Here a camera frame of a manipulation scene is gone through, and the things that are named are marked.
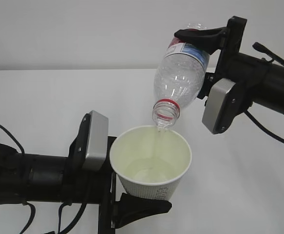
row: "white paper cup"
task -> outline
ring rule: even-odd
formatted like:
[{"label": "white paper cup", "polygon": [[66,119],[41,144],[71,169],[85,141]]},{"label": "white paper cup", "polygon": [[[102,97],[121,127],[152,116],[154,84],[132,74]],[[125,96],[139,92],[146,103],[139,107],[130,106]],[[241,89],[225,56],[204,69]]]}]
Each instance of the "white paper cup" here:
[{"label": "white paper cup", "polygon": [[[158,130],[154,126],[140,126],[124,132],[111,147],[110,162],[128,194],[169,200],[190,166],[191,150],[187,141],[175,131],[169,130],[160,142],[156,141],[156,134]],[[158,155],[154,154],[155,144],[161,144]],[[156,174],[153,178],[157,182],[145,180],[151,178],[149,174],[159,171],[166,172],[167,176]]]}]

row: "plastic bottle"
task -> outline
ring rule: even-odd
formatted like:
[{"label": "plastic bottle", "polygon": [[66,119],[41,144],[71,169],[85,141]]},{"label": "plastic bottle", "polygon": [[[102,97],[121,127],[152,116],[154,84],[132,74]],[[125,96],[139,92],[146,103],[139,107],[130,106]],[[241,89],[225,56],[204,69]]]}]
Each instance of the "plastic bottle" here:
[{"label": "plastic bottle", "polygon": [[[188,30],[205,30],[201,24],[189,24]],[[209,54],[194,45],[174,38],[157,68],[154,78],[156,103],[152,119],[159,128],[175,124],[180,111],[198,95],[204,82]]]}]

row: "bottle neck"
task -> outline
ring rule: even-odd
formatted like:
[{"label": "bottle neck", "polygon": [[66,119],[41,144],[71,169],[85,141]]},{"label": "bottle neck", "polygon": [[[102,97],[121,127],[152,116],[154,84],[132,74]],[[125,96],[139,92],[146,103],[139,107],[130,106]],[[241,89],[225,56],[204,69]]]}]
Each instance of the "bottle neck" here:
[{"label": "bottle neck", "polygon": [[180,107],[172,100],[159,100],[153,107],[152,119],[158,128],[169,128],[180,117]]}]

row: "water in cup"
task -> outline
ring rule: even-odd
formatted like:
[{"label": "water in cup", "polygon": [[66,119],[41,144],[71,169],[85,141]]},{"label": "water in cup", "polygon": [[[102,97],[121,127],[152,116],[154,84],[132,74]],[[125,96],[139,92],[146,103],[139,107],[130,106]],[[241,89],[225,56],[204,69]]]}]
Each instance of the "water in cup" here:
[{"label": "water in cup", "polygon": [[171,137],[171,132],[162,129],[156,131],[154,138],[148,138],[143,144],[144,150],[140,152],[151,152],[152,155],[132,161],[124,171],[124,175],[144,183],[158,183],[176,177],[177,172],[174,167],[162,159],[163,156],[169,157],[167,155],[169,151],[165,150],[163,145],[165,137]]}]

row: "white table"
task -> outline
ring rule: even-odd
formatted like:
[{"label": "white table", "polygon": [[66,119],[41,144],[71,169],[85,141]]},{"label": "white table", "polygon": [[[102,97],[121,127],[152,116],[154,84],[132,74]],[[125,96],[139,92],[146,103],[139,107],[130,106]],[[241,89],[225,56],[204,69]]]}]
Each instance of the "white table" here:
[{"label": "white table", "polygon": [[[0,124],[27,153],[67,156],[83,115],[92,109],[109,118],[111,136],[152,124],[154,72],[0,71]],[[171,199],[171,211],[129,224],[117,234],[284,234],[284,145],[244,115],[214,136],[201,123],[203,110],[204,101],[196,100],[174,128],[190,143],[193,162]],[[284,137],[284,116],[259,105],[250,111]],[[16,148],[1,130],[0,142]],[[118,197],[121,192],[118,184]],[[27,233],[56,230],[59,204],[35,205],[36,218]],[[64,209],[62,227],[78,208]],[[97,205],[88,205],[71,233],[95,234],[97,211]],[[28,216],[28,207],[0,206],[0,234],[19,233]]]}]

